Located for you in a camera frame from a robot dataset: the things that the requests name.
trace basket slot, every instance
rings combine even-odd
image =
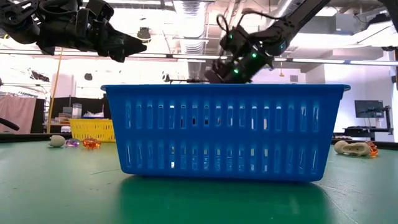
[[[162,170],[164,169],[164,144],[162,142],[159,143],[158,148],[157,148],[157,156],[158,156],[158,166],[159,169]]]
[[[301,106],[301,114],[300,114],[300,131],[306,132],[307,131],[307,106]]]
[[[274,173],[280,172],[280,159],[281,159],[280,145],[276,145],[274,149]]]
[[[209,155],[209,145],[205,144],[203,150],[203,170],[208,171],[210,166],[210,155]]]
[[[314,146],[311,152],[311,174],[316,174],[318,169],[318,146]]]
[[[192,170],[198,170],[198,148],[196,146],[192,148]]]
[[[137,143],[136,146],[136,159],[137,159],[137,168],[142,168],[142,144],[141,142]]]
[[[298,173],[305,173],[305,149],[304,147],[300,147],[298,152]]]
[[[244,172],[244,148],[243,146],[239,147],[238,151],[238,171]]]
[[[264,145],[262,149],[262,172],[268,172],[268,147]]]
[[[136,128],[142,128],[142,106],[140,102],[138,102],[136,106]]]
[[[293,146],[289,144],[287,146],[286,173],[291,174],[292,171],[293,171]]]
[[[198,126],[198,106],[192,106],[192,126]]]
[[[128,142],[126,145],[126,154],[127,154],[126,155],[126,166],[128,168],[130,168],[130,167],[132,167],[132,162],[131,162],[132,153],[131,153],[131,143],[130,142]]]
[[[205,126],[209,126],[210,109],[208,105],[205,105],[203,109],[203,119],[205,121]]]
[[[186,170],[187,169],[187,146],[183,142],[181,143],[181,170]]]
[[[130,101],[126,102],[126,129],[131,129],[131,103]]]
[[[174,129],[175,127],[175,108],[174,105],[170,105],[169,109],[169,128]]]
[[[226,150],[226,171],[231,172],[232,171],[232,165],[233,165],[233,150],[231,146],[227,147]]]
[[[151,142],[148,143],[147,157],[148,157],[148,169],[153,169],[154,168],[154,147]]]
[[[174,169],[175,168],[175,147],[174,144],[171,144],[170,146],[170,168]]]
[[[263,118],[264,130],[268,130],[268,128],[269,128],[268,122],[269,122],[269,107],[265,106],[264,107],[264,118]]]
[[[221,147],[216,146],[215,148],[215,170],[217,172],[221,171]]]
[[[221,106],[218,105],[216,106],[216,111],[215,111],[215,117],[216,117],[216,126],[221,126]]]
[[[289,105],[287,109],[287,131],[294,131],[294,105]]]
[[[245,127],[246,118],[245,118],[245,109],[244,106],[239,107],[239,127]]]
[[[164,128],[164,109],[163,105],[159,105],[158,113],[157,113],[157,128],[163,129]]]
[[[228,120],[228,126],[229,127],[233,126],[233,119],[234,119],[234,107],[233,106],[228,106],[227,120]]]
[[[319,132],[319,106],[314,106],[313,107],[313,129],[312,131],[314,133]]]
[[[251,107],[251,129],[257,130],[257,106]]]
[[[252,146],[250,149],[250,172],[256,172],[256,146]]]
[[[147,129],[152,129],[154,125],[152,104],[147,107]]]
[[[275,130],[282,130],[282,107],[277,106],[275,110]]]
[[[181,106],[181,129],[187,128],[187,107],[185,105]]]

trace yellow pole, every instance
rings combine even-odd
[[[55,96],[55,91],[57,90],[58,76],[59,76],[59,74],[60,74],[60,67],[61,67],[61,60],[62,60],[62,52],[63,52],[63,48],[61,47],[60,58],[59,58],[59,60],[58,60],[57,75],[55,76],[54,89],[53,89],[53,92],[52,92],[52,94],[51,94],[51,99],[50,99],[49,120],[47,121],[47,134],[50,133],[52,107],[53,107],[53,105],[54,105],[54,96]]]

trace white toy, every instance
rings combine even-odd
[[[338,141],[335,144],[335,151],[338,154],[350,154],[353,156],[368,156],[371,153],[371,148],[366,143],[351,143],[346,141]]]
[[[49,145],[51,147],[62,147],[65,144],[65,138],[62,136],[51,136]]]

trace yellow basket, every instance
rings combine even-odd
[[[69,123],[74,139],[95,138],[101,142],[116,142],[110,119],[70,119]]]

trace toy egg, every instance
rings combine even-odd
[[[51,147],[62,147],[65,144],[65,138],[62,136],[51,136],[49,145]]]

